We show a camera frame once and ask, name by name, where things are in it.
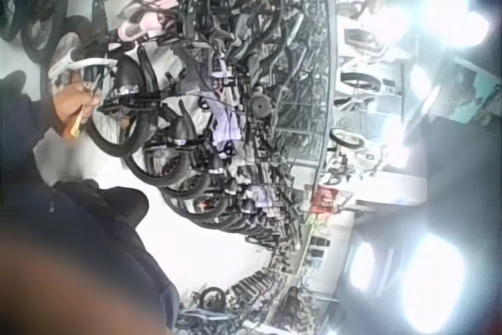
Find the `display rack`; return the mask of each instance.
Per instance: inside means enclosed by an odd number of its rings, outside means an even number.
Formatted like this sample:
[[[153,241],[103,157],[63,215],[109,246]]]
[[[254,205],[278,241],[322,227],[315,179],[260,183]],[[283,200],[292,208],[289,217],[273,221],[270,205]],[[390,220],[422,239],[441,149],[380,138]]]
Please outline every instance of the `display rack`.
[[[327,100],[324,103],[324,105],[321,105],[321,106],[326,106],[324,125],[322,127],[322,130],[320,131],[277,127],[278,131],[282,131],[284,133],[312,135],[322,138],[322,141],[320,143],[321,144],[320,155],[317,156],[315,160],[301,159],[302,161],[300,162],[297,161],[300,160],[300,158],[290,159],[292,166],[307,167],[315,170],[314,182],[312,184],[312,192],[315,192],[318,186],[318,182],[322,174],[322,166],[324,164],[324,161],[326,160],[327,148],[329,145],[329,131],[331,129],[332,119],[333,119],[333,101],[335,98],[336,70],[338,67],[337,36],[336,36],[336,0],[325,0],[325,1],[326,1],[326,28],[328,31],[328,39],[329,39],[328,54],[331,58],[331,61],[329,65],[328,82],[326,90]],[[295,103],[295,104],[309,107],[315,106],[314,104],[301,104],[301,103]]]

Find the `white wall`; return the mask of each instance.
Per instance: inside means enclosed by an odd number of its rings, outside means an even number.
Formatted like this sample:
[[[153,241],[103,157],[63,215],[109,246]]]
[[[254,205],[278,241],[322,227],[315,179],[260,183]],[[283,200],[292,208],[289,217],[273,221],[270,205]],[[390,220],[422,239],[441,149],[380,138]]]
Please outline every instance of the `white wall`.
[[[354,200],[367,202],[418,206],[427,200],[427,180],[405,174],[376,172],[363,181],[342,181],[336,188],[354,192]]]

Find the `bicycle tire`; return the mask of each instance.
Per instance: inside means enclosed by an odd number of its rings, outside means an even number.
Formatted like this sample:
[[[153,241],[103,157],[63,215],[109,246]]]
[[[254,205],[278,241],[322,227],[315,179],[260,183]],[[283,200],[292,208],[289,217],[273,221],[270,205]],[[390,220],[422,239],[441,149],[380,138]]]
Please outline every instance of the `bicycle tire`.
[[[221,228],[222,231],[227,233],[238,233],[240,229],[242,229],[246,225],[246,217],[241,217],[240,220],[236,221],[233,224],[228,225],[227,227]]]
[[[199,225],[199,222],[204,222],[204,221],[210,221],[213,219],[216,219],[219,215],[225,212],[228,206],[228,202],[225,198],[220,200],[217,206],[215,206],[212,210],[206,212],[206,213],[190,213],[185,209],[180,208],[177,206],[172,198],[167,195],[165,192],[161,191],[162,198],[164,199],[164,202],[173,210],[174,213],[177,215],[184,217],[185,219],[188,219],[192,221],[193,223],[196,223]]]
[[[189,320],[187,320],[186,323],[183,323],[183,322],[178,322],[180,319],[189,319]],[[198,327],[199,325],[200,325],[200,318],[192,317],[190,315],[183,315],[183,313],[180,313],[180,315],[178,315],[178,319],[174,324],[174,326],[180,330],[192,330],[195,327]]]
[[[139,64],[130,56],[124,55],[119,58],[118,66],[120,64],[131,64],[131,67],[135,67],[137,75],[137,83],[140,89],[140,93],[147,93],[147,83],[144,80],[143,72]],[[93,70],[89,70],[92,81],[96,79]],[[104,153],[113,157],[126,157],[132,155],[134,152],[143,147],[144,143],[147,141],[150,133],[150,114],[147,112],[139,112],[136,115],[136,127],[133,130],[133,134],[122,144],[111,143],[101,136],[100,132],[94,124],[93,118],[89,118],[86,123],[85,131],[89,134],[90,138],[93,140],[94,144]]]
[[[21,9],[20,9],[20,4],[22,3],[21,0],[14,0],[14,14],[13,18],[10,21],[10,24],[7,22],[7,16],[2,12],[0,17],[2,18],[0,22],[2,23],[2,26],[0,26],[0,37],[4,41],[11,42],[17,35],[17,32],[19,31],[19,24],[21,20]]]
[[[167,122],[171,122],[177,117],[177,114],[169,108],[161,108],[161,114],[159,117],[163,118]],[[190,165],[190,155],[188,153],[181,153],[180,159],[176,164],[176,167],[168,172],[166,175],[159,176],[155,174],[155,169],[153,167],[152,161],[143,153],[145,170],[136,164],[136,160],[132,155],[122,158],[125,166],[129,168],[131,173],[140,181],[145,184],[150,184],[157,188],[169,186],[170,184],[175,184],[181,180],[188,171],[188,166]]]
[[[241,217],[237,215],[230,214],[226,219],[222,220],[220,223],[196,223],[199,227],[209,230],[222,230],[224,228],[229,228],[237,221],[240,221]]]
[[[342,147],[346,147],[348,149],[359,149],[359,148],[362,148],[364,147],[364,140],[359,138],[358,140],[358,143],[357,144],[353,144],[353,143],[349,143],[345,140],[342,140],[340,139],[339,137],[337,137],[334,133],[337,129],[331,129],[329,131],[329,138],[334,141],[336,144],[342,146]]]
[[[167,195],[175,199],[188,200],[188,199],[195,199],[198,196],[202,195],[210,185],[211,185],[211,175],[209,173],[201,173],[199,174],[197,184],[186,191],[181,191],[169,187],[159,188],[159,190],[161,190],[162,192],[166,193]]]
[[[222,297],[223,297],[223,307],[220,308],[221,310],[219,309],[213,309],[213,308],[209,308],[209,307],[206,307],[205,305],[205,298],[208,294],[210,293],[213,293],[213,292],[216,292],[218,294],[220,294]],[[225,310],[225,307],[227,306],[227,294],[221,289],[221,288],[218,288],[217,286],[211,286],[209,288],[206,288],[202,291],[202,293],[200,294],[200,296],[198,297],[198,306],[202,309],[205,309],[205,310],[215,310],[215,311],[218,311],[218,312],[224,312]]]
[[[251,236],[251,235],[247,235],[244,240],[247,242],[247,243],[250,243],[251,245],[259,245],[260,244],[260,240],[255,237],[255,236]]]
[[[93,36],[93,25],[84,16],[70,16],[64,19],[63,25],[60,31],[60,37],[56,43],[65,35],[69,33],[75,33],[80,39],[81,43],[86,43]],[[47,59],[40,66],[40,96],[42,98],[51,98],[53,96],[53,91],[51,90],[50,80],[49,80],[49,69],[50,69],[51,59]]]
[[[354,89],[377,90],[380,88],[380,80],[372,75],[360,72],[342,72],[340,81]]]
[[[256,227],[252,228],[246,235],[254,236],[254,235],[261,235],[264,232],[264,229],[261,227],[261,225],[257,225]]]
[[[245,223],[244,226],[238,228],[238,229],[235,229],[235,230],[230,230],[230,231],[226,231],[227,233],[239,233],[241,235],[248,235],[248,233],[250,231],[252,231],[253,229],[255,229],[256,227],[252,226],[251,224],[247,224]]]
[[[31,40],[30,20],[34,16],[39,2],[40,0],[28,0],[25,7],[24,19],[20,23],[20,34],[24,52],[32,62],[40,64],[48,56],[51,56],[53,50],[56,48],[60,37],[60,30],[66,17],[68,0],[53,0],[54,12],[51,17],[52,28],[49,37],[44,47],[36,49]]]

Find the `bicycle wheel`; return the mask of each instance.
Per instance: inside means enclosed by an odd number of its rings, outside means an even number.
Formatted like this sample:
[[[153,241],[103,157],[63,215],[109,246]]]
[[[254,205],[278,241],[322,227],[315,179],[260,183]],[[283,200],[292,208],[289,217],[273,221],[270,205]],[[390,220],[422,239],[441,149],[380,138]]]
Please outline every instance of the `bicycle wheel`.
[[[229,225],[228,227],[222,228],[221,230],[224,231],[225,233],[240,233],[242,230],[246,228],[246,223],[247,217],[242,216],[242,218],[236,222],[234,222],[232,225]]]
[[[223,313],[227,307],[227,295],[216,286],[206,288],[199,296],[198,306],[205,310]]]
[[[261,235],[264,232],[264,229],[261,227],[261,225],[257,225],[250,231],[246,233],[246,235],[254,236],[254,235]]]
[[[164,187],[160,188],[160,191],[176,199],[188,200],[199,197],[211,185],[209,173],[194,172],[193,175],[185,177],[176,187]]]
[[[21,43],[31,61],[41,63],[57,45],[68,0],[29,0],[20,24]]]
[[[193,203],[191,204],[193,209],[199,209],[199,211],[190,212],[187,208],[186,203],[184,203],[182,206],[178,206],[165,192],[161,191],[161,195],[164,198],[166,204],[175,213],[184,217],[185,219],[196,223],[197,225],[204,221],[211,221],[216,219],[219,215],[225,212],[228,206],[228,200],[226,198],[204,197],[203,195],[201,198],[194,199]]]
[[[131,173],[145,184],[155,187],[175,184],[188,171],[190,165],[188,153],[155,142],[156,137],[165,133],[176,117],[177,114],[173,110],[163,107],[158,117],[157,130],[153,131],[151,139],[140,150],[122,159]],[[129,137],[129,131],[129,127],[121,130],[121,138]]]
[[[372,75],[359,72],[342,72],[340,81],[354,89],[377,91],[380,88],[380,80]]]
[[[359,149],[364,147],[365,144],[364,139],[343,129],[331,129],[329,138],[338,145],[349,149]]]
[[[0,36],[5,41],[16,37],[20,22],[21,0],[0,0]]]
[[[248,235],[250,232],[254,232],[258,227],[247,224],[247,219],[244,219],[244,224],[236,229],[231,229],[229,231],[225,231],[227,233],[239,233],[240,235]]]
[[[224,230],[241,220],[239,213],[227,213],[216,217],[213,222],[196,223],[199,227],[210,230]]]
[[[180,330],[192,330],[199,327],[201,319],[191,315],[180,313],[176,319],[175,327]]]
[[[126,157],[140,149],[147,141],[152,123],[152,113],[147,111],[129,111],[118,107],[105,114],[104,106],[119,100],[120,96],[133,93],[148,93],[140,65],[130,56],[118,59],[114,75],[105,75],[101,85],[101,105],[93,112],[86,125],[86,131],[94,144],[103,152],[114,157]],[[96,71],[86,68],[90,80],[96,80]],[[131,127],[129,137],[120,138],[121,129]]]

